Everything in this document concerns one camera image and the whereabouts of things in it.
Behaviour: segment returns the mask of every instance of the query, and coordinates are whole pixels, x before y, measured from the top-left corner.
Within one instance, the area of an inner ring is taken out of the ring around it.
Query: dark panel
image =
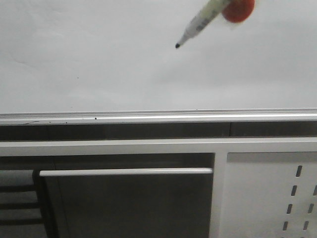
[[[0,126],[0,140],[100,140],[229,136],[229,123]]]
[[[51,125],[48,131],[51,140],[106,139],[103,125]]]
[[[0,170],[54,170],[50,156],[0,157]]]
[[[109,139],[199,138],[229,136],[229,123],[121,124],[106,127]]]
[[[213,167],[214,154],[56,156],[57,170]]]
[[[0,141],[48,140],[46,126],[0,126]]]
[[[59,178],[71,238],[208,238],[211,175]]]
[[[230,136],[316,136],[316,121],[233,122]]]
[[[61,199],[59,183],[57,178],[45,178],[50,197],[52,210],[56,218],[59,238],[69,238],[69,231],[64,212],[64,205]]]

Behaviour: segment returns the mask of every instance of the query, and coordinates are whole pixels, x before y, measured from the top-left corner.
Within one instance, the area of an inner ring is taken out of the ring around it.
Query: dark gap
[[[292,189],[292,193],[291,193],[292,197],[295,196],[296,190],[297,190],[297,185],[294,185],[294,186],[293,186],[293,189]]]
[[[288,226],[288,222],[284,222],[283,231],[286,231],[286,230],[287,230],[287,226]]]
[[[305,221],[303,230],[306,231],[308,228],[309,221]]]
[[[303,166],[298,166],[298,168],[297,168],[297,172],[296,172],[296,177],[299,177],[300,175],[301,175],[301,172],[302,172],[302,168],[303,168]]]
[[[311,203],[311,204],[309,205],[308,214],[311,214],[311,213],[313,212],[313,209],[314,209],[314,204]]]
[[[0,126],[0,141],[317,136],[317,121]]]
[[[293,204],[288,204],[288,208],[287,208],[287,214],[291,214],[292,212],[292,207],[293,207]]]

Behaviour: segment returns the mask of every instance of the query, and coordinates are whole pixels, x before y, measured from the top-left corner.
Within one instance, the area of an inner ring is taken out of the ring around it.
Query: metal handle
[[[102,176],[102,175],[191,175],[212,174],[212,168],[159,168],[119,170],[43,170],[41,177]]]

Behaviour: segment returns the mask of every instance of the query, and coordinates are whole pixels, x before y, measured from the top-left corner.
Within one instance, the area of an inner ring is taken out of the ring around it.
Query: marker
[[[184,35],[177,42],[175,47],[179,48],[190,38],[197,36],[231,2],[232,0],[210,0],[188,24]]]

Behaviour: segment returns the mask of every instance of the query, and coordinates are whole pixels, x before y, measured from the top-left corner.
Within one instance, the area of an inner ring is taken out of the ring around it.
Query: perforated panel
[[[232,153],[220,237],[317,237],[317,153]]]

